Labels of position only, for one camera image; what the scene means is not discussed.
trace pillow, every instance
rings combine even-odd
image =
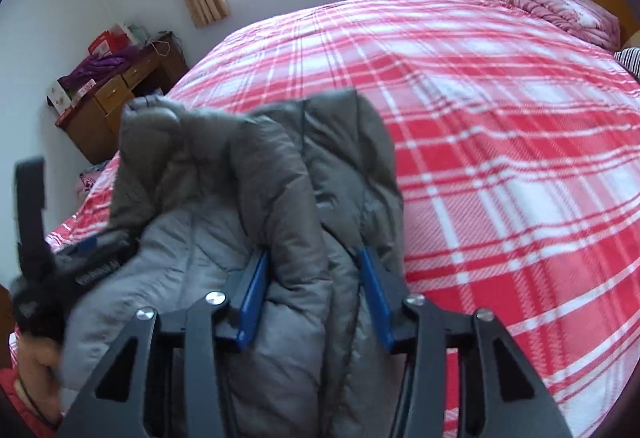
[[[620,65],[640,82],[640,48],[625,48],[614,55]]]

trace red sleeve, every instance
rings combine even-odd
[[[15,407],[24,423],[38,438],[55,438],[55,431],[51,430],[44,422],[34,415],[20,400],[15,392],[15,381],[18,378],[18,370],[0,370],[0,388]]]

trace person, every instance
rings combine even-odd
[[[60,355],[60,345],[51,339],[20,335],[18,366],[0,370],[0,428],[4,436],[55,437],[62,421],[60,383],[54,374]]]

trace bolt head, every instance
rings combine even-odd
[[[154,315],[156,315],[156,311],[150,306],[141,308],[136,312],[136,317],[141,321],[151,320]]]
[[[479,308],[476,311],[476,317],[485,323],[490,323],[495,319],[495,313],[488,308]]]
[[[226,300],[226,295],[222,292],[210,292],[204,299],[213,306],[219,306]]]
[[[424,304],[427,302],[427,298],[421,293],[412,293],[411,295],[407,296],[404,302],[411,306],[424,306]]]

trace black strap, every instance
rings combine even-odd
[[[29,391],[27,391],[27,388],[25,387],[24,382],[22,381],[21,378],[18,378],[18,382],[20,382],[20,387],[22,388],[22,392],[27,397],[27,400],[30,402],[31,407],[33,407],[33,410],[36,412],[35,414],[38,417],[38,420],[40,420],[44,425],[46,425],[52,431],[57,431],[58,428],[60,427],[60,422],[55,424],[51,423],[49,419],[47,419],[47,417],[45,417],[42,414],[42,412],[40,411],[40,408],[38,407],[38,404],[36,404],[33,401],[33,398],[31,398],[31,395],[29,394]]]

